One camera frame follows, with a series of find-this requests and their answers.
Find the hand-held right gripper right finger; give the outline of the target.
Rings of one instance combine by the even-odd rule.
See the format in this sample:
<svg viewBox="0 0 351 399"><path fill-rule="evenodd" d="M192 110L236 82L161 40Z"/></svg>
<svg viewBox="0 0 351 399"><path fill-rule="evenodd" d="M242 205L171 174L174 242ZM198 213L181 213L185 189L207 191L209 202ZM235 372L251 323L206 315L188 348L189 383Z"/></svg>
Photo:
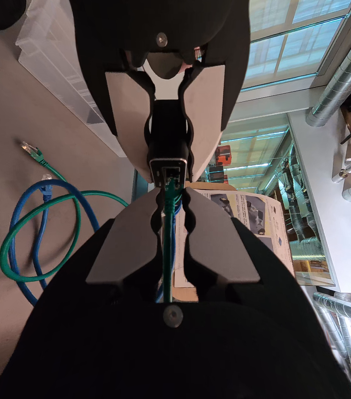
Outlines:
<svg viewBox="0 0 351 399"><path fill-rule="evenodd" d="M183 191L184 275L196 288L198 301L226 301L233 285L261 282L234 225L218 204L191 187Z"/></svg>

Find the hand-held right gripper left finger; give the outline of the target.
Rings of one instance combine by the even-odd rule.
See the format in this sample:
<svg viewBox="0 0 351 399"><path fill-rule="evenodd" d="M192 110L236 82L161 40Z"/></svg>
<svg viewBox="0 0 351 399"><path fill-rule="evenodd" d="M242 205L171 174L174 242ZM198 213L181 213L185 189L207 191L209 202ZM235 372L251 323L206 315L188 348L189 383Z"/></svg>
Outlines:
<svg viewBox="0 0 351 399"><path fill-rule="evenodd" d="M154 188L114 219L86 277L89 288L156 302L162 277L163 192Z"/></svg>

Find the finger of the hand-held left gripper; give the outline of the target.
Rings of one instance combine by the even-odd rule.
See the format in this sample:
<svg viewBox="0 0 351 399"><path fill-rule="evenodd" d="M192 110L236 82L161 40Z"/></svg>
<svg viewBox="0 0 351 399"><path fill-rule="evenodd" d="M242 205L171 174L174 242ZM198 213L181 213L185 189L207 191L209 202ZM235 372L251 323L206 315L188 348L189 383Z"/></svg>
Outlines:
<svg viewBox="0 0 351 399"><path fill-rule="evenodd" d="M143 71L106 72L105 78L117 140L134 168L152 183L148 136L155 85Z"/></svg>
<svg viewBox="0 0 351 399"><path fill-rule="evenodd" d="M178 89L188 121L191 161L189 177L196 182L211 160L222 134L225 66L192 67L185 71Z"/></svg>

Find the black ethernet adapter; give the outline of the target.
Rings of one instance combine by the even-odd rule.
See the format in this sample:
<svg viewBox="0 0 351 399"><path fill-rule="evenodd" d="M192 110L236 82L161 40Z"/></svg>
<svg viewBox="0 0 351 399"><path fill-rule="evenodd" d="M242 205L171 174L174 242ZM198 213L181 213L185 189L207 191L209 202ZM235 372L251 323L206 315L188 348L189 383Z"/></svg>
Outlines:
<svg viewBox="0 0 351 399"><path fill-rule="evenodd" d="M165 190L172 180L182 189L188 170L187 120L178 99L161 99L153 104L148 145L148 166L155 187Z"/></svg>

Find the orange box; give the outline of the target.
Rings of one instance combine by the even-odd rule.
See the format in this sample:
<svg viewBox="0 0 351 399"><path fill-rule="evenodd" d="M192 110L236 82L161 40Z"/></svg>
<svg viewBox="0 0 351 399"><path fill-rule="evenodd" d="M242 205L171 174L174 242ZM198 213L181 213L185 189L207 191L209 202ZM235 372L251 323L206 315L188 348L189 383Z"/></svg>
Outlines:
<svg viewBox="0 0 351 399"><path fill-rule="evenodd" d="M215 150L215 165L230 166L232 162L232 153L230 145L218 146Z"/></svg>

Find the printed instruction sheet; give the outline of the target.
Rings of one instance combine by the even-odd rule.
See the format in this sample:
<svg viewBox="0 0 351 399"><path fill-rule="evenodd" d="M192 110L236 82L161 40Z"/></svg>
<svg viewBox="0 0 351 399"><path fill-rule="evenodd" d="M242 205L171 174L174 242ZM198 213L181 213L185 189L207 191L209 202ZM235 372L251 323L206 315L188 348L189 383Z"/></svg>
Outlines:
<svg viewBox="0 0 351 399"><path fill-rule="evenodd" d="M258 273L231 218L240 221L294 276L281 203L250 192L187 188L196 227L189 239L193 261L227 282L258 282Z"/></svg>

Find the cardboard board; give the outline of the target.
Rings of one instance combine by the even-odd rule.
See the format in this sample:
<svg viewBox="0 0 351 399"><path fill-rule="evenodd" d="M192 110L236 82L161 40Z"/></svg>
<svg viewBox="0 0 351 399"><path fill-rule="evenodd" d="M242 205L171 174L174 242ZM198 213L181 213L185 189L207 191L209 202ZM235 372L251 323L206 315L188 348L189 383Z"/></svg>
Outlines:
<svg viewBox="0 0 351 399"><path fill-rule="evenodd" d="M260 241L262 241L286 266L295 278L292 254L285 226L284 208L278 200L253 193L250 188L237 190L226 183L189 183L195 191L217 204L229 217L241 221ZM187 281L184 274L183 256L187 230L184 227L185 212L182 206L173 224L172 295L181 302L197 302L196 288Z"/></svg>

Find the clear plastic box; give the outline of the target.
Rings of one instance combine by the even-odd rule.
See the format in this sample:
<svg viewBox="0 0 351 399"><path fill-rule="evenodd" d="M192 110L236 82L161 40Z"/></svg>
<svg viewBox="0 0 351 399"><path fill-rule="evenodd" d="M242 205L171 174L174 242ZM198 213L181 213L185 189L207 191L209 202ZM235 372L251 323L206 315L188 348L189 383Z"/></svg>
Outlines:
<svg viewBox="0 0 351 399"><path fill-rule="evenodd" d="M69 1L31 1L16 45L21 49L19 63L118 157L125 158L82 76Z"/></svg>

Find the glass window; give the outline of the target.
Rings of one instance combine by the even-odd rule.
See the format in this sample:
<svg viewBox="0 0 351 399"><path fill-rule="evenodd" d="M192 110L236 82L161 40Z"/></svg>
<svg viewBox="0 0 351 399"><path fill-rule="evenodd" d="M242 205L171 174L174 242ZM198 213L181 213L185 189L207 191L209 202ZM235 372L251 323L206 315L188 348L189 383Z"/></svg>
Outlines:
<svg viewBox="0 0 351 399"><path fill-rule="evenodd" d="M241 92L315 77L351 14L350 0L254 0Z"/></svg>

